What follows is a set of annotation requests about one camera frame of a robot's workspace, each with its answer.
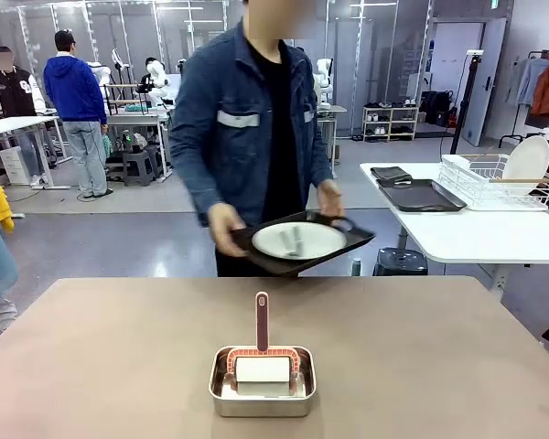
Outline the person's right hand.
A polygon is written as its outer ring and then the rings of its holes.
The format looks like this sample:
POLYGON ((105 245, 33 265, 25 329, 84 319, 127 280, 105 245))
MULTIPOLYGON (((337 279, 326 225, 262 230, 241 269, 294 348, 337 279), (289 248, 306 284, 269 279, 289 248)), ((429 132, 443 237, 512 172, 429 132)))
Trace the person's right hand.
POLYGON ((236 209, 225 203, 216 203, 208 211, 211 237, 217 250, 230 257, 243 257, 245 252, 234 242, 231 233, 243 230, 245 224, 236 209))

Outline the person's left hand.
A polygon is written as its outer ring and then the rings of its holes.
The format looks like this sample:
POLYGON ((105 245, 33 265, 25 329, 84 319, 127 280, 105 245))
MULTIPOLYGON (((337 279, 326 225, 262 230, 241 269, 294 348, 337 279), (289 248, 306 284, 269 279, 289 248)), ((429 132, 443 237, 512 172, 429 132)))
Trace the person's left hand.
POLYGON ((319 213, 326 217, 343 217, 341 192, 332 179, 322 181, 317 187, 319 213))

